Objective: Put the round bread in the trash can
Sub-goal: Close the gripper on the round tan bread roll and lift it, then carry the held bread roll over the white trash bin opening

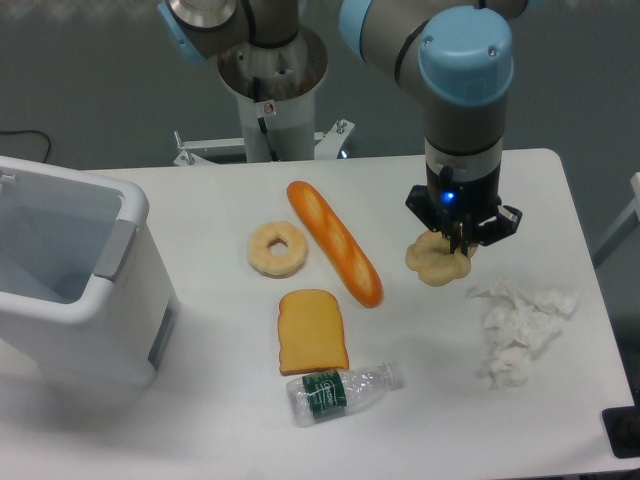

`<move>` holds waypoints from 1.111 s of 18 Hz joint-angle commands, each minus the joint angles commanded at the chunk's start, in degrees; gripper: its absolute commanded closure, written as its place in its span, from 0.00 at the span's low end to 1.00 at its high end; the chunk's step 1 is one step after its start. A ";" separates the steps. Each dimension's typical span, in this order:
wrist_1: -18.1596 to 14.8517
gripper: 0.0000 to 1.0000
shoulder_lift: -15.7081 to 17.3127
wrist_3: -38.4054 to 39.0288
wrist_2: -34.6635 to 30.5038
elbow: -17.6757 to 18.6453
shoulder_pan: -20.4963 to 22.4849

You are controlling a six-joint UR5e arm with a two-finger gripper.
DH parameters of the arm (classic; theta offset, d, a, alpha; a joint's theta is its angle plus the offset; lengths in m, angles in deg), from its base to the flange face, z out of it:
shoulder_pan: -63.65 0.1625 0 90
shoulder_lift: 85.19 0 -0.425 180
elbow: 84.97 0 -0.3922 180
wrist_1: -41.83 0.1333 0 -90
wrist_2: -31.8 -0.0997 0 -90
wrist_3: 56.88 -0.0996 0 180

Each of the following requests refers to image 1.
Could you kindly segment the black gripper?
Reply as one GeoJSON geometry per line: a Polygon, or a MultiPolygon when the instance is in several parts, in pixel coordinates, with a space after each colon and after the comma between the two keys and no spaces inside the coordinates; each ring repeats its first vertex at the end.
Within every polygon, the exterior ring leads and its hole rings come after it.
{"type": "Polygon", "coordinates": [[[425,152],[426,183],[411,188],[409,210],[432,232],[459,247],[466,257],[472,246],[488,246],[516,233],[522,212],[499,196],[502,152],[472,155],[425,152]]]}

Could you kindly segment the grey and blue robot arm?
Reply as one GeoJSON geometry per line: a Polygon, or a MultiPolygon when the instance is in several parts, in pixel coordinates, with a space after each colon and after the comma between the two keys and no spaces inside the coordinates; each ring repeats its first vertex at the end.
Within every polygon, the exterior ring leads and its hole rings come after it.
{"type": "MultiPolygon", "coordinates": [[[[508,91],[509,20],[523,1],[346,1],[343,40],[424,112],[426,181],[407,207],[452,250],[469,254],[514,234],[521,212],[498,194],[508,91]]],[[[247,159],[314,154],[314,95],[328,52],[295,1],[163,1],[181,54],[215,58],[237,98],[247,159]]]]}

